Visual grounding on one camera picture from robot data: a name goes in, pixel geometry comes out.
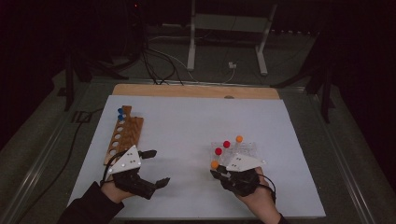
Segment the white tabletop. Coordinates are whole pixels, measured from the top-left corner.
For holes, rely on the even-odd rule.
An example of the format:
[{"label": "white tabletop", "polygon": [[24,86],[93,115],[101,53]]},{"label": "white tabletop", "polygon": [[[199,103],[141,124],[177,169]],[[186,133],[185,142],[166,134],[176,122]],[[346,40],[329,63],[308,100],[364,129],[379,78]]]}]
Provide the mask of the white tabletop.
[{"label": "white tabletop", "polygon": [[144,118],[138,149],[155,149],[140,176],[168,186],[151,200],[133,197],[117,217],[128,219],[254,218],[210,172],[211,142],[233,141],[240,134],[254,142],[262,168],[276,184],[276,206],[285,217],[324,217],[325,213],[304,154],[282,100],[158,96],[109,96],[82,165],[70,203],[102,178],[117,109],[133,107]]}]

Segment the hole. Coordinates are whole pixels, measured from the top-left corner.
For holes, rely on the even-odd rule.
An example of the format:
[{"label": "hole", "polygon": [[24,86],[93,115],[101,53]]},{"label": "hole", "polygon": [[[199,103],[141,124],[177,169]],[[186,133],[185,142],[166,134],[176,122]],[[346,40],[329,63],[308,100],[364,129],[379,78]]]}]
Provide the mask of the hole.
[{"label": "hole", "polygon": [[117,153],[117,150],[116,150],[116,149],[111,149],[111,150],[108,152],[108,154],[110,154],[110,156],[114,156],[114,155],[116,155],[116,153]]}]

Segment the black cloth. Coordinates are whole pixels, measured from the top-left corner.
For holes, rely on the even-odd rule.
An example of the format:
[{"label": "black cloth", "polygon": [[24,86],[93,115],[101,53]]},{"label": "black cloth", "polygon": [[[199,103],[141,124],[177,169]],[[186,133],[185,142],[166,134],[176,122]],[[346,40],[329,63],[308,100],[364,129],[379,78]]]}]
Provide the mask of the black cloth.
[{"label": "black cloth", "polygon": [[[75,199],[64,210],[58,224],[107,224],[124,207],[123,203],[113,203],[93,182],[85,194]],[[289,224],[282,216],[278,224]]]}]

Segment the dark background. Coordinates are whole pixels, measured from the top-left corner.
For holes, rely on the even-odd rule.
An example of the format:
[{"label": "dark background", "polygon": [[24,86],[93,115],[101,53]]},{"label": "dark background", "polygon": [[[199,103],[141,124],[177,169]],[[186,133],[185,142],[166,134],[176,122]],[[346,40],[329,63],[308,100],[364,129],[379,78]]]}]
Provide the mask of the dark background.
[{"label": "dark background", "polygon": [[[130,2],[139,4],[143,12],[141,19],[146,24],[190,22],[190,1]],[[217,4],[222,2],[225,0],[197,1],[197,11],[260,16],[261,8],[268,5],[233,0],[227,1],[229,8],[219,10]],[[101,18],[125,14],[117,11],[120,9],[116,6],[115,11],[98,14],[104,3],[99,0],[0,2],[0,127],[3,129],[0,148],[52,91],[51,78],[64,69],[68,46],[65,43],[72,43],[98,59],[108,58],[114,49],[117,52],[117,46],[107,40],[128,34],[117,30],[105,32],[109,22]],[[317,35],[302,72],[318,64],[334,65],[332,84],[340,88],[379,165],[396,189],[396,4],[390,0],[278,3],[273,32]]]}]

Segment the white plug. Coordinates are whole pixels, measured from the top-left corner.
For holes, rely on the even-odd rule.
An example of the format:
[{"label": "white plug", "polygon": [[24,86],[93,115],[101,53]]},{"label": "white plug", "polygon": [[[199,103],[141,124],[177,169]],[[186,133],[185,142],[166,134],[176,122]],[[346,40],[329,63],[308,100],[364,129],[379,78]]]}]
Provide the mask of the white plug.
[{"label": "white plug", "polygon": [[235,68],[236,68],[236,63],[229,62],[229,63],[228,63],[228,66],[229,66],[231,69],[235,69]]}]

